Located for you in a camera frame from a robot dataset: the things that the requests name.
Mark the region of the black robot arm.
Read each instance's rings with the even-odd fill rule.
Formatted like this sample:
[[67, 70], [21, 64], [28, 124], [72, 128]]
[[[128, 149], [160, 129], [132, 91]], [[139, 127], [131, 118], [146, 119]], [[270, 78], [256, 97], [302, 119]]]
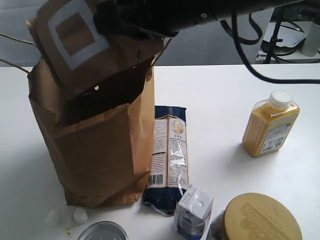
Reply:
[[293, 4], [292, 0], [105, 0], [93, 22], [99, 34], [136, 40], [173, 38], [179, 31]]

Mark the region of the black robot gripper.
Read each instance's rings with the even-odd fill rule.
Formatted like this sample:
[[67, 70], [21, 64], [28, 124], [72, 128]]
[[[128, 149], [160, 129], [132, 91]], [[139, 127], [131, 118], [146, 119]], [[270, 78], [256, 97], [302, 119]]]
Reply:
[[163, 26], [147, 10], [144, 0], [105, 0], [96, 5], [93, 22], [105, 37], [123, 35], [134, 40], [173, 38], [180, 32]]

